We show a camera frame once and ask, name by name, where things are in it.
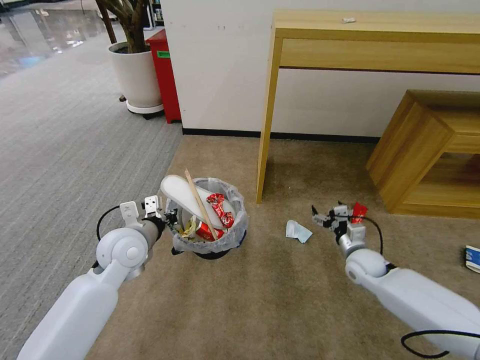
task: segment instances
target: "white planter pot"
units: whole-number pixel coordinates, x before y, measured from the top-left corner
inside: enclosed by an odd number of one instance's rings
[[[113,68],[126,97],[126,106],[134,113],[150,114],[164,109],[157,74],[150,51],[117,53],[127,42],[116,42],[108,47]]]

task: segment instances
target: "white wall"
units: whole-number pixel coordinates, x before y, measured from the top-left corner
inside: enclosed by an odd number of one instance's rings
[[[274,9],[480,13],[479,0],[162,0],[185,128],[259,131]],[[280,69],[272,131],[380,136],[406,89],[480,77]]]

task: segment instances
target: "trash can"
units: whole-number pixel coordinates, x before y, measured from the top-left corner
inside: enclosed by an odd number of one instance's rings
[[[177,96],[177,88],[175,87],[174,71],[172,70],[165,29],[147,39],[146,43],[150,45],[166,122],[171,124],[174,120],[181,121],[179,98]]]
[[[238,248],[247,235],[249,217],[245,211],[244,197],[238,189],[229,183],[218,178],[200,177],[193,180],[195,185],[211,193],[220,193],[231,203],[235,210],[235,219],[231,228],[216,241],[192,242],[182,238],[179,234],[172,234],[172,254],[178,255],[182,252],[193,252],[199,257],[208,260],[219,259],[226,255],[231,249]],[[165,212],[177,210],[178,221],[185,228],[185,222],[192,214],[182,209],[175,201],[167,198]]]

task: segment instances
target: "green label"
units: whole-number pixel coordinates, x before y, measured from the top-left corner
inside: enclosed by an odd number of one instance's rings
[[[170,51],[156,51],[156,56],[159,58],[167,58],[170,59]]]

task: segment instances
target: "red cabinet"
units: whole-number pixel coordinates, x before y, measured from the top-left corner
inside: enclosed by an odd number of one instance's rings
[[[147,39],[146,43],[150,45],[166,122],[170,124],[174,120],[181,121],[179,98],[177,96],[177,88],[175,87],[174,71],[172,70],[165,29]]]

